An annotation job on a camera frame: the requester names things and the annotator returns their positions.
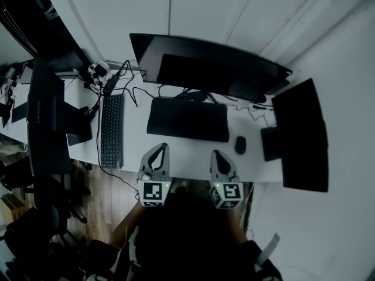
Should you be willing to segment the black computer mouse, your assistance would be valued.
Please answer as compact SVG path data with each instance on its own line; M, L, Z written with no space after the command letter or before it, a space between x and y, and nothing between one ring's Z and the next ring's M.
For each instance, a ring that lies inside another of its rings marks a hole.
M246 138L243 136L236 137L235 144L234 144L234 150L238 155L245 154L247 149L247 141Z

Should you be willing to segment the red desk mat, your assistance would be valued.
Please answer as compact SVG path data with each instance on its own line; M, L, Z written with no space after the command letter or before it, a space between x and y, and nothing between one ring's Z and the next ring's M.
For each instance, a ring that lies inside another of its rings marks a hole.
M221 104L154 98L147 133L202 141L228 142L227 107Z

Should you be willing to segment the person's black shirt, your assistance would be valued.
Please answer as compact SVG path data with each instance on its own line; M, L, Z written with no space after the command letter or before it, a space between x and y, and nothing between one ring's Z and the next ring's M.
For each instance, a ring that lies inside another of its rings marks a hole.
M283 281L254 241L235 243L230 210L185 191L145 208L121 249L90 244L87 281Z

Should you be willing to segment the white power strip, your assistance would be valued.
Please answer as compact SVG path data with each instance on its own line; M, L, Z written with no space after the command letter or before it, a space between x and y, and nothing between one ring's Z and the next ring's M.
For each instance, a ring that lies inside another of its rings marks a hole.
M109 89L107 83L113 74L106 62L100 61L91 64L88 67L87 72L90 78L84 82L84 88L95 91L102 90L104 95L111 95L112 90Z

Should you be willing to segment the black monitor with square base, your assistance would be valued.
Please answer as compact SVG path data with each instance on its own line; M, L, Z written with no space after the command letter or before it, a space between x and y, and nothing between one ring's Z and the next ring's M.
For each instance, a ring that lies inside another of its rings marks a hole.
M70 173L68 138L74 144L92 139L88 108L78 109L67 103L64 91L64 81L36 59L26 107L29 159L34 176Z

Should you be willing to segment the flat black monitor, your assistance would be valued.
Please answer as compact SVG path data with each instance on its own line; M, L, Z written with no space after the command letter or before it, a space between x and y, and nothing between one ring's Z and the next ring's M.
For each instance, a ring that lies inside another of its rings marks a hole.
M328 136L313 79L272 98L276 126L263 128L264 159L281 160L286 188L328 192Z

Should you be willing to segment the white wall pipes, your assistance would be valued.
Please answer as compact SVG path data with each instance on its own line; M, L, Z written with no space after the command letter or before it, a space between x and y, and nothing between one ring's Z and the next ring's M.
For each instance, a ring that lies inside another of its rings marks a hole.
M309 12L319 0L306 0L292 18L277 32L259 53L271 61L277 61L307 27Z

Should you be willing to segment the large curved black monitor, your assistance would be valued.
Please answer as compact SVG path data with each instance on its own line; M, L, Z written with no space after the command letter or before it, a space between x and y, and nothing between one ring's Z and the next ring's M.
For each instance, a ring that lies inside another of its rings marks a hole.
M292 70L244 50L188 37L132 33L143 81L183 87L256 103Z

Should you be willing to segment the person's left forearm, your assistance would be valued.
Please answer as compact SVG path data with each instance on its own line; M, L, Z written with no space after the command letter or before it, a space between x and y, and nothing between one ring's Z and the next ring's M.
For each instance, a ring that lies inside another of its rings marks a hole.
M138 201L127 216L115 228L110 236L109 244L121 249L127 242L129 236L135 231L138 224L143 219L146 208Z

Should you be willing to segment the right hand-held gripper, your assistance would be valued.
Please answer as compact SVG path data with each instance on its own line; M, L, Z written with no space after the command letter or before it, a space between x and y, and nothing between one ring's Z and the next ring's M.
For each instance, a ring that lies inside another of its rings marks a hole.
M235 176L236 170L234 162L224 152L212 151L210 158L211 176L216 176L219 171L220 174L229 177L210 181L209 195L217 209L235 209L244 199L243 183Z

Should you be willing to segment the person's right forearm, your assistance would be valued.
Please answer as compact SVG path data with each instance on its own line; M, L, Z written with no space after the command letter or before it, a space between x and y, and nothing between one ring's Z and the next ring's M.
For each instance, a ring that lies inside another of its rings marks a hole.
M240 220L234 210L229 211L229 222L230 222L230 232L233 239L237 245L242 245L247 242L246 232L244 232Z

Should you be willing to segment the black office chair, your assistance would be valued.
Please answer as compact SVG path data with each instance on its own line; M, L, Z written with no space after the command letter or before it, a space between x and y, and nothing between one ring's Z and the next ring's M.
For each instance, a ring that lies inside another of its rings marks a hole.
M67 229L74 215L64 185L51 176L37 179L31 189L35 206L10 223L4 241L14 259L6 263L11 281L83 281L85 238Z

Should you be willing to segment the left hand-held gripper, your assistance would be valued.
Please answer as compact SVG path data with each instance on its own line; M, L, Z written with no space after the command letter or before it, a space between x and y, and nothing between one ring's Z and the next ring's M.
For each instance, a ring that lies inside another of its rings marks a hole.
M140 170L142 172L154 172L161 169L169 172L169 145L160 143L151 148L141 159ZM139 199L144 207L163 207L171 189L172 178L169 176L158 176L150 173L140 173L138 176Z

